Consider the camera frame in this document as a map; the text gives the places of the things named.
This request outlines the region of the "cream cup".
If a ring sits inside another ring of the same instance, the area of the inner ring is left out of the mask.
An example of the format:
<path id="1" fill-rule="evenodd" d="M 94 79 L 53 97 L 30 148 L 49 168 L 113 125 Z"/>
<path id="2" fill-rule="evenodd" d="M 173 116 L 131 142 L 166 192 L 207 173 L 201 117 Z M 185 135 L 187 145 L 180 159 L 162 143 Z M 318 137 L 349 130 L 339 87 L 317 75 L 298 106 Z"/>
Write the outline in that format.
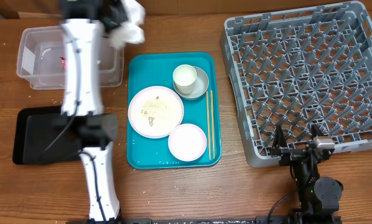
<path id="1" fill-rule="evenodd" d="M 179 92 L 189 94 L 194 89 L 194 84 L 197 79 L 197 71 L 191 65 L 179 65 L 173 71 L 172 78 Z"/>

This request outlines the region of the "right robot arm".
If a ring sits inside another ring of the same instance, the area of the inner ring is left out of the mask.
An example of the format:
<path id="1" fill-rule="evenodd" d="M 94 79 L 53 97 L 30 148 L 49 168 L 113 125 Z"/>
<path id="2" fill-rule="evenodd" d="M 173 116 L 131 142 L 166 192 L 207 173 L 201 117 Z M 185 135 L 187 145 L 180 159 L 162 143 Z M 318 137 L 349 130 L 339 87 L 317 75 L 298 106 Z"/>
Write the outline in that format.
<path id="1" fill-rule="evenodd" d="M 304 149 L 289 149 L 280 124 L 274 132 L 274 142 L 270 148 L 272 156 L 279 156 L 279 165 L 290 168 L 296 189 L 279 199 L 270 209 L 266 223 L 341 223 L 341 218 L 334 215 L 340 208 L 343 184 L 330 177 L 321 177 L 317 165 L 330 158 L 335 150 L 333 139 L 321 132 L 316 125 L 311 125 L 312 137 Z M 299 208 L 279 219 L 272 213 L 283 201 L 294 194 L 299 196 Z"/>

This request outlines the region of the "white napkin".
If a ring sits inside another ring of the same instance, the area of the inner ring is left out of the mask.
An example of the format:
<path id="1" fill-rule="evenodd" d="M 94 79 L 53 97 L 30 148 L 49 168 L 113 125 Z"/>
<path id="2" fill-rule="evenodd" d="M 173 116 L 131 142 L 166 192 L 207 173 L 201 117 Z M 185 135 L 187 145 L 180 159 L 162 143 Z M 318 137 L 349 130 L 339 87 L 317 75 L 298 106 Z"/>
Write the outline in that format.
<path id="1" fill-rule="evenodd" d="M 109 33 L 111 45 L 116 49 L 123 48 L 127 43 L 141 44 L 145 41 L 141 25 L 146 15 L 145 8 L 136 0 L 121 0 L 127 19 Z"/>

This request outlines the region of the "small pink bowl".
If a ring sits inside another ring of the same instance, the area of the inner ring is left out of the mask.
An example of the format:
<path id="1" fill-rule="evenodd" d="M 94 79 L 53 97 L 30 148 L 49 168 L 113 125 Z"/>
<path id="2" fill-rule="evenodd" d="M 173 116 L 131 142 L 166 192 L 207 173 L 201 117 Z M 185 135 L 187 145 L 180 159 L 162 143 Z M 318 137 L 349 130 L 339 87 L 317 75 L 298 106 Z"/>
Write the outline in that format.
<path id="1" fill-rule="evenodd" d="M 170 153 L 184 162 L 200 158 L 207 148 L 207 137 L 203 130 L 194 124 L 181 124 L 169 135 Z"/>

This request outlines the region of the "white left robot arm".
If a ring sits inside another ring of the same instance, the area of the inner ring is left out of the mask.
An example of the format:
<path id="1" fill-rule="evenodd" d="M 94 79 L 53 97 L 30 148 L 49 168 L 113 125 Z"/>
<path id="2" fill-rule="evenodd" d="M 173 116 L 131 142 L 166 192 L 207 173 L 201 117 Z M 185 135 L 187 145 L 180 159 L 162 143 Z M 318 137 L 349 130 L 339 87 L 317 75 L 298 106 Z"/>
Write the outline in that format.
<path id="1" fill-rule="evenodd" d="M 75 135 L 90 199 L 87 223 L 122 223 L 113 180 L 117 117 L 104 112 L 98 76 L 103 34 L 128 17 L 121 1 L 61 1 L 65 94 L 59 124 Z"/>

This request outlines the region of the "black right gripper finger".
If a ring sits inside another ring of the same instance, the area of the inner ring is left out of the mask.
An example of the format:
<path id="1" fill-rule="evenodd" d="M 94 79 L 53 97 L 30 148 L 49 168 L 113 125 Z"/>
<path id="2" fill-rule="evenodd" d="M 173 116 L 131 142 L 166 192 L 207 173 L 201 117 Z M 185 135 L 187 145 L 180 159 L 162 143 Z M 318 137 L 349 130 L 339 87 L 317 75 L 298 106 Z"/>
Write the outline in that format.
<path id="1" fill-rule="evenodd" d="M 321 132 L 320 128 L 316 124 L 311 124 L 311 137 L 315 138 L 317 136 L 324 136 L 323 132 Z"/>
<path id="2" fill-rule="evenodd" d="M 280 124 L 276 125 L 276 129 L 274 132 L 272 148 L 276 147 L 287 148 L 287 142 Z"/>

